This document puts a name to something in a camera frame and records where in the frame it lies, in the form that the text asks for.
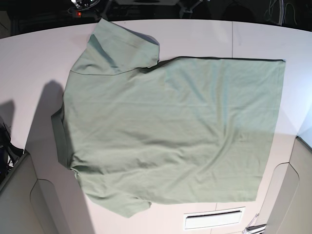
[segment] cloth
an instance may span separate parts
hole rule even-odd
[[[256,199],[285,62],[175,58],[101,20],[52,116],[60,163],[124,217],[152,202]]]

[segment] table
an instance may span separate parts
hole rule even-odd
[[[188,231],[196,234],[241,232],[260,211],[274,168],[289,162],[295,136],[301,131],[312,105],[312,33],[217,20],[156,19],[116,24],[154,37],[160,44],[160,60],[177,56],[286,60],[278,122],[256,201],[153,204],[149,210],[125,219],[94,204],[83,194],[73,172],[57,161],[50,116],[61,106],[69,71],[85,49],[95,24],[0,40],[0,115],[12,123],[12,143],[26,147],[37,177],[54,184],[72,233],[180,234],[185,213],[245,206],[239,225]],[[312,119],[305,128],[311,126]]]

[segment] garment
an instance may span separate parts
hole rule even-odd
[[[60,163],[124,217],[152,202],[255,200],[285,62],[158,53],[147,37],[98,23],[52,116]]]

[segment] black cable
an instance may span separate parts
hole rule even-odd
[[[5,28],[7,31],[9,31],[1,22],[0,25],[2,25],[3,28]]]

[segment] white vent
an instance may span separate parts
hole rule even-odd
[[[245,207],[184,215],[184,230],[224,227],[240,223]]]

